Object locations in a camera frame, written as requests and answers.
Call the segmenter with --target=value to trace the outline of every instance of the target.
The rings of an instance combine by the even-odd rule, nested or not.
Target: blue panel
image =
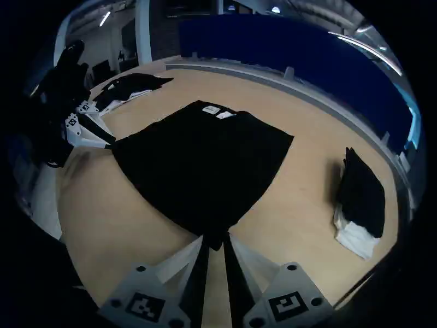
[[[389,146],[403,150],[412,115],[388,77],[363,53],[326,30],[264,15],[219,15],[180,24],[181,55],[258,64],[295,75],[361,113]]]

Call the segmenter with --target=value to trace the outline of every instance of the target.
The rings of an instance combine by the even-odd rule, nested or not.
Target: light wood surface
[[[300,263],[331,304],[389,252],[398,228],[392,172],[350,128],[311,104],[252,81],[184,69],[158,75],[174,80],[104,116],[117,139],[197,99],[248,111],[295,136],[267,192],[230,229],[240,241],[277,263]],[[346,147],[356,150],[385,189],[384,233],[369,261],[334,239],[333,196]],[[63,239],[98,305],[135,263],[156,264],[196,238],[149,205],[108,150],[75,149],[58,178]],[[230,325],[221,249],[210,252],[203,326]]]

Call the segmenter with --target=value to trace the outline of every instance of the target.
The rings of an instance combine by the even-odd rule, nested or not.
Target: white towel
[[[131,101],[132,99],[135,99],[139,96],[145,95],[146,93],[149,93],[151,90],[144,90],[144,91],[139,91],[139,92],[134,92],[129,96],[129,99],[126,101],[122,101],[122,100],[113,100],[105,109],[103,109],[100,113],[99,116],[102,117],[103,115],[109,113],[110,111],[114,110],[115,108],[117,108],[118,106],[123,105],[124,103],[127,103],[128,101]]]
[[[341,210],[341,204],[337,204],[335,208],[334,225],[337,228],[335,239],[340,244],[365,260],[372,257],[373,247],[380,239],[373,237],[364,227],[347,221]]]

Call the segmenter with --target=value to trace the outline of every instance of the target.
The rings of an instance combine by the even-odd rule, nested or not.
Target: black garment
[[[343,161],[346,169],[337,194],[343,214],[348,221],[380,238],[385,221],[384,188],[353,148],[346,148],[346,159]]]
[[[156,90],[171,80],[173,78],[157,78],[153,75],[132,73],[106,84],[102,88],[102,92],[94,98],[94,101],[97,102],[96,107],[101,112],[113,100],[126,101],[134,92]]]
[[[207,106],[220,111],[202,111]],[[235,116],[217,118],[223,112]],[[147,201],[218,250],[264,194],[292,141],[247,112],[196,101],[118,140],[113,154]]]

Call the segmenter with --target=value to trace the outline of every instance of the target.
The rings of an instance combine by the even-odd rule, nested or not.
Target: white pillar
[[[137,40],[138,63],[144,65],[152,61],[150,49],[149,0],[137,0],[135,7],[135,38]]]

